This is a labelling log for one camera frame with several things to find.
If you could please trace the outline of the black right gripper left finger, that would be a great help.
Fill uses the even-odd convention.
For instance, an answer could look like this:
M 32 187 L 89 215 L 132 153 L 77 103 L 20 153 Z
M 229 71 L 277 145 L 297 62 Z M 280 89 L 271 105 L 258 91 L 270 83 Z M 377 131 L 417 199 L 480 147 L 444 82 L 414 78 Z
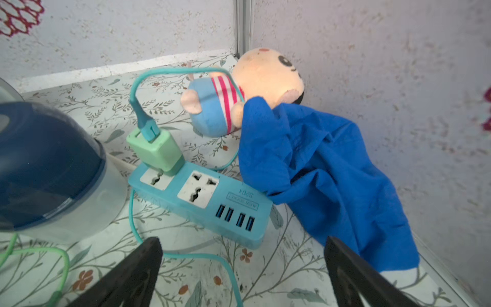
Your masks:
M 149 306 L 162 257 L 160 240 L 145 240 L 70 306 Z

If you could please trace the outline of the navy blue meat grinder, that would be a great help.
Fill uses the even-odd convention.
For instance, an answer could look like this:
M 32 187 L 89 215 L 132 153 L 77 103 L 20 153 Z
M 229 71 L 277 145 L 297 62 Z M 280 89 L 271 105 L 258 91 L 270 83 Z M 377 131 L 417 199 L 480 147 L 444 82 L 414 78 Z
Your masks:
M 127 183 L 70 116 L 1 83 L 1 231 L 71 244 L 105 229 Z

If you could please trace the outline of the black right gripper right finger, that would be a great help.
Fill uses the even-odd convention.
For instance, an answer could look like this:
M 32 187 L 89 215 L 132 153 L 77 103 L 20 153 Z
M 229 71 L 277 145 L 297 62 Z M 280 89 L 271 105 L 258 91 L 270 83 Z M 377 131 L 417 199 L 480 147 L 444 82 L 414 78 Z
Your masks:
M 327 239 L 324 258 L 338 306 L 417 305 L 341 240 Z

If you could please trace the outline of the green USB charger adapter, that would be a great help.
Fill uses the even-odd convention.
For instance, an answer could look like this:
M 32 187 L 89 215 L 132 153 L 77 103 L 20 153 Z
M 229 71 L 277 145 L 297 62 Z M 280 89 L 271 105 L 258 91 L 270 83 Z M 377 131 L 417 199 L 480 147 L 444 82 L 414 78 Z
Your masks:
M 142 133 L 135 129 L 126 141 L 141 162 L 165 175 L 176 175 L 185 164 L 182 151 L 167 130 L 151 127 Z

